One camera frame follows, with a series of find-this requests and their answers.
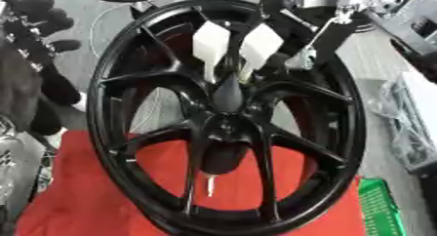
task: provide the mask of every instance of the gray floor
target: gray floor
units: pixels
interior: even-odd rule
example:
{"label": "gray floor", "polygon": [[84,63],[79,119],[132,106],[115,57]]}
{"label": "gray floor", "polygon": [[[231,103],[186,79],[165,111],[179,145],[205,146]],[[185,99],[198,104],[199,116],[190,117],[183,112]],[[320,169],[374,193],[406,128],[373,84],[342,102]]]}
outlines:
{"label": "gray floor", "polygon": [[[160,5],[171,1],[174,0],[155,2]],[[73,29],[57,37],[79,39],[83,43],[81,50],[59,57],[57,65],[80,90],[86,91],[97,63],[88,45],[90,26],[96,16],[117,5],[97,0],[57,0],[57,6],[65,9],[76,20]],[[98,51],[101,52],[129,21],[126,7],[106,15],[96,27]],[[356,78],[364,100],[372,98],[384,80],[393,79],[398,72],[408,68],[389,46],[387,36],[379,31],[353,36],[342,46],[339,54]],[[163,116],[174,116],[174,108],[168,105],[169,102],[162,101],[166,98],[169,96],[161,93],[160,104],[154,112],[155,116],[148,123],[149,126],[158,126]],[[64,122],[70,129],[86,128],[83,115],[68,109],[60,112],[64,114]],[[390,154],[390,136],[384,121],[371,112],[367,112],[367,119],[368,145],[360,174],[364,177],[383,177],[389,182],[396,203],[402,211],[408,236],[436,235],[426,214],[417,179],[411,177]]]}

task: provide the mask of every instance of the red towel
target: red towel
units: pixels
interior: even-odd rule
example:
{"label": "red towel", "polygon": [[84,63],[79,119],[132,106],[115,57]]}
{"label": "red towel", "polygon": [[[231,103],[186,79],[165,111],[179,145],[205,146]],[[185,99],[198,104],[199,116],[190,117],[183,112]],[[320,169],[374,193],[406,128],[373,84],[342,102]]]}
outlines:
{"label": "red towel", "polygon": [[[285,197],[299,184],[303,157],[282,148],[274,149],[278,196]],[[176,195],[183,189],[186,154],[183,142],[148,147],[139,153],[141,166]],[[156,229],[117,189],[104,172],[85,132],[66,133],[55,162],[53,184],[28,206],[18,224],[19,236],[158,236]],[[252,153],[239,168],[217,179],[213,198],[206,197],[199,177],[196,204],[213,209],[241,210],[260,202],[258,169]],[[326,214],[293,236],[364,236],[365,230],[354,182],[343,198]]]}

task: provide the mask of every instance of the black glove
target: black glove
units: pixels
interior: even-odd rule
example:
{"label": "black glove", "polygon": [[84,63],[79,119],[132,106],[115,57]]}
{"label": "black glove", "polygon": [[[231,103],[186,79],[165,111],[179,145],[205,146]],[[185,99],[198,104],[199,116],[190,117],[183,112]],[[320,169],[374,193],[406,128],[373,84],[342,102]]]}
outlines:
{"label": "black glove", "polygon": [[[40,29],[43,37],[73,26],[73,19],[68,18],[65,11],[54,9],[54,0],[7,1],[14,12],[28,16],[28,21]],[[52,45],[58,53],[80,47],[77,40],[60,40]],[[41,79],[4,38],[0,43],[0,57],[0,113],[6,115],[19,132],[25,131],[37,108]]]}

